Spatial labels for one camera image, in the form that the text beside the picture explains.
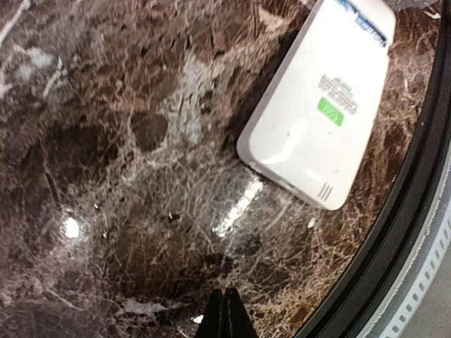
black trim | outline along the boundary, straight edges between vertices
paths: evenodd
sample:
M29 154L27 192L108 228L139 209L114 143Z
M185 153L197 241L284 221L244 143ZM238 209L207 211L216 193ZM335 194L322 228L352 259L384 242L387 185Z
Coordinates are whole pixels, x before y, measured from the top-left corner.
M365 242L295 338L356 337L400 273L424 225L451 140L451 10L443 14L433 71L400 174Z

white device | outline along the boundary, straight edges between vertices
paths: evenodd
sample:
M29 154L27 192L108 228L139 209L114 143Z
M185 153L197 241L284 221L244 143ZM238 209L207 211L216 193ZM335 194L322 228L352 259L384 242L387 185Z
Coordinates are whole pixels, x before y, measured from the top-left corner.
M240 158L339 209L371 135L395 23L381 0L318 0L238 139Z

marble surface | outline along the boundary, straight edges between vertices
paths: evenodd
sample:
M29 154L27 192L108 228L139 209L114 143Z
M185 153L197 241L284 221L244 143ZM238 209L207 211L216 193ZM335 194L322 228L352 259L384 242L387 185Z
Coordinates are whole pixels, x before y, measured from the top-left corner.
M314 209L235 140L312 1L3 0L0 337L192 337L237 287L291 337L352 260L416 127L440 4L397 0L349 201Z

blue strip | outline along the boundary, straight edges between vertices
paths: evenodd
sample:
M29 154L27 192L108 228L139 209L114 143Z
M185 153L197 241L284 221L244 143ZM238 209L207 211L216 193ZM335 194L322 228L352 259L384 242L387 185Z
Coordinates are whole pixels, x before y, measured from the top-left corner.
M381 33L380 30L374 26L370 20L368 20L365 15L363 15L360 10L351 4L348 0L337 0L337 2L347 11L352 14L355 14L355 22L363 28L366 32L368 32L381 46L387 46L387 38L384 34Z

bright light spot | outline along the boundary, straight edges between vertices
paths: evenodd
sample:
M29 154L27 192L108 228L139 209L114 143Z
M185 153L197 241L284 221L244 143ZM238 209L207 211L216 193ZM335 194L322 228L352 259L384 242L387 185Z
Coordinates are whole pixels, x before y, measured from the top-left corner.
M316 217L313 217L310 221L309 224L307 225L307 228L311 229L312 227L315 226L316 223Z
M263 187L263 183L259 181L258 178L254 178L246 187L246 190L241 197L241 199L237 202L236 206L231 208L228 212L227 216L223 219L223 221L213 229L213 231L219 236L224 237L227 232L233 226L233 223L240 218L243 213L245 213L247 207L251 204L252 200L259 193L261 188Z
M200 323L202 323L202 319L204 319L204 315L198 315L197 317L193 317L191 319L196 324L200 324Z
M66 236L68 238L77 238L80 236L80 226L72 217L69 217L67 221L64 222L64 225L66 226Z

